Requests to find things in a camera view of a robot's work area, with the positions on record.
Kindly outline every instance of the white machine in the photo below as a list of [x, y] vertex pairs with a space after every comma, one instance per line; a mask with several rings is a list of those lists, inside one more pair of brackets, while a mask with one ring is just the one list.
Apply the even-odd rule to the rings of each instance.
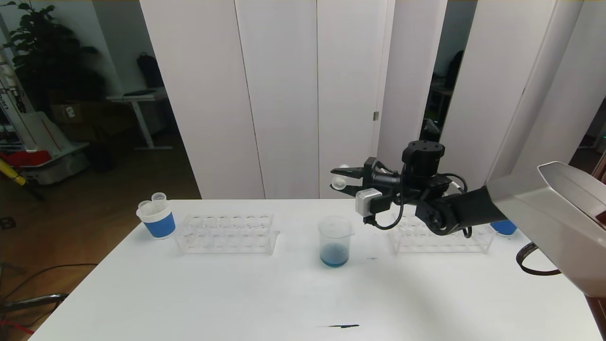
[[22, 175], [31, 183], [53, 184], [86, 169], [88, 161], [82, 150], [88, 143], [70, 142], [44, 112], [34, 111], [2, 49], [0, 68], [0, 107], [10, 122], [4, 129], [17, 134], [24, 150], [46, 150], [51, 156], [48, 162], [24, 166]]

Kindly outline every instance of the paper cup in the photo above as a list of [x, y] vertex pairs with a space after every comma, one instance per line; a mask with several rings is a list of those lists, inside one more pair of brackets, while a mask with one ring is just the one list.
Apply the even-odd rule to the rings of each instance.
[[170, 206], [152, 215], [144, 215], [140, 209], [137, 209], [137, 217], [156, 239], [168, 238], [175, 231], [175, 219]]

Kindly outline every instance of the black cable on floor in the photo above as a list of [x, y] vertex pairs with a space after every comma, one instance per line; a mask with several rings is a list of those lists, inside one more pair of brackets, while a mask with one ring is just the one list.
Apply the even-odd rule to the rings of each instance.
[[38, 323], [40, 320], [42, 320], [44, 317], [46, 317], [46, 316], [48, 316], [48, 315], [52, 314], [52, 313], [53, 313], [53, 312], [54, 312], [56, 309], [57, 309], [57, 307], [54, 307], [53, 309], [51, 309], [51, 310], [49, 310], [49, 311], [45, 312], [44, 314], [42, 314], [42, 315], [38, 316], [38, 318], [37, 318], [37, 319], [35, 319], [35, 320], [34, 320], [32, 323], [28, 323], [28, 324], [26, 324], [26, 325], [22, 325], [22, 326], [24, 326], [24, 327], [26, 327], [26, 328], [33, 327], [33, 326], [35, 326], [35, 325], [36, 325], [36, 324], [37, 324], [37, 323]]
[[21, 289], [21, 287], [23, 287], [27, 282], [29, 282], [31, 279], [33, 279], [34, 277], [43, 274], [49, 270], [52, 269], [58, 269], [58, 268], [66, 268], [69, 266], [97, 266], [97, 263], [77, 263], [77, 264], [63, 264], [63, 265], [55, 265], [55, 266], [51, 266], [49, 268], [46, 269], [42, 269], [38, 272], [36, 272], [35, 274], [27, 277], [26, 280], [24, 280], [23, 282], [21, 282], [21, 284], [19, 284], [18, 286], [16, 286], [12, 291], [10, 291], [6, 296], [4, 296], [4, 300], [6, 300], [8, 297], [10, 297], [11, 295], [13, 295], [17, 290]]

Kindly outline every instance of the desk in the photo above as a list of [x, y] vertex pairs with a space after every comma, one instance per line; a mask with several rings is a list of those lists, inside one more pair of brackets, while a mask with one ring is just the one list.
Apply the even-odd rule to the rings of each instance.
[[145, 142], [147, 143], [147, 148], [137, 148], [137, 149], [173, 149], [170, 146], [155, 146], [153, 143], [152, 135], [147, 129], [147, 124], [145, 123], [145, 118], [143, 117], [143, 112], [141, 112], [141, 107], [139, 106], [139, 102], [154, 102], [159, 100], [164, 100], [168, 98], [166, 94], [166, 88], [158, 87], [154, 89], [155, 92], [146, 93], [145, 95], [136, 95], [136, 96], [124, 96], [124, 95], [115, 95], [106, 97], [107, 100], [117, 103], [130, 103], [135, 111], [135, 116], [137, 117], [137, 121], [139, 122], [139, 127], [141, 128], [141, 133], [145, 138]]
[[[518, 268], [515, 255], [528, 242], [518, 232], [497, 236], [487, 254], [394, 255], [387, 231], [362, 225], [354, 200], [171, 206], [176, 221], [189, 212], [272, 212], [281, 230], [275, 252], [181, 255], [172, 238], [154, 240], [139, 225], [30, 340], [601, 339], [585, 297], [564, 276]], [[318, 256], [317, 222], [331, 214], [356, 230], [349, 262], [337, 269]], [[553, 267], [535, 253], [528, 266]], [[359, 327], [325, 327], [351, 324]]]

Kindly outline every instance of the black cable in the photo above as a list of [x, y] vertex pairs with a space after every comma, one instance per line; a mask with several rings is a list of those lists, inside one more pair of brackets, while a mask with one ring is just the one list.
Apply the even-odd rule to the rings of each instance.
[[53, 313], [53, 312], [54, 312], [56, 309], [57, 309], [57, 307], [55, 307], [55, 308], [53, 308], [53, 309], [51, 309], [51, 310], [49, 310], [49, 311], [45, 312], [44, 314], [42, 314], [42, 315], [38, 316], [38, 318], [37, 318], [37, 319], [35, 319], [33, 322], [28, 323], [28, 324], [26, 324], [26, 325], [22, 325], [22, 326], [24, 326], [24, 327], [26, 327], [26, 328], [33, 327], [33, 326], [35, 326], [35, 325], [36, 325], [36, 323], [38, 323], [38, 322], [39, 322], [40, 320], [42, 320], [44, 317], [46, 317], [46, 316], [48, 316], [48, 315], [52, 314], [52, 313]]
[[462, 229], [461, 231], [463, 231], [463, 235], [465, 236], [465, 238], [471, 238], [471, 234], [473, 233], [473, 231], [471, 230], [471, 226], [468, 226]]
[[389, 169], [386, 165], [384, 165], [381, 161], [377, 161], [377, 166], [379, 166], [379, 168], [383, 168], [386, 171], [388, 171], [391, 174], [395, 174], [395, 172], [391, 169]]
[[463, 193], [467, 193], [467, 181], [465, 181], [465, 179], [463, 179], [462, 176], [456, 175], [454, 173], [442, 173], [440, 175], [443, 175], [445, 177], [453, 177], [453, 178], [459, 179], [463, 183]]
[[400, 220], [402, 220], [402, 215], [404, 214], [404, 205], [406, 205], [410, 201], [410, 199], [407, 201], [404, 201], [404, 171], [405, 170], [406, 170], [406, 164], [404, 164], [402, 166], [402, 173], [400, 174], [400, 213], [398, 213], [398, 217], [396, 218], [396, 221], [394, 221], [390, 225], [381, 226], [376, 221], [373, 222], [373, 226], [380, 230], [389, 230], [389, 229], [396, 227], [400, 223]]
[[51, 266], [50, 268], [46, 268], [46, 269], [42, 269], [38, 272], [36, 272], [35, 274], [31, 275], [30, 277], [27, 277], [26, 280], [24, 280], [23, 282], [21, 282], [21, 284], [19, 284], [18, 286], [16, 286], [12, 291], [10, 291], [6, 296], [4, 296], [4, 300], [6, 300], [9, 296], [11, 296], [12, 294], [14, 294], [17, 290], [21, 289], [21, 287], [23, 287], [27, 282], [29, 282], [31, 279], [33, 279], [34, 277], [47, 272], [49, 270], [52, 269], [58, 269], [58, 268], [65, 268], [68, 266], [97, 266], [97, 263], [78, 263], [78, 264], [63, 264], [63, 265], [55, 265], [55, 266]]
[[516, 262], [518, 263], [518, 265], [520, 266], [522, 271], [526, 272], [527, 274], [536, 275], [536, 276], [553, 276], [553, 275], [561, 274], [562, 272], [558, 269], [551, 270], [551, 271], [540, 271], [540, 270], [528, 269], [527, 267], [525, 267], [522, 264], [524, 262], [524, 260], [526, 259], [526, 257], [528, 257], [528, 255], [530, 255], [531, 253], [533, 253], [534, 251], [536, 251], [538, 249], [539, 249], [539, 247], [536, 246], [536, 244], [534, 244], [531, 241], [530, 243], [526, 244], [526, 246], [524, 246], [522, 249], [520, 249], [520, 251], [518, 251], [518, 254], [516, 255]]

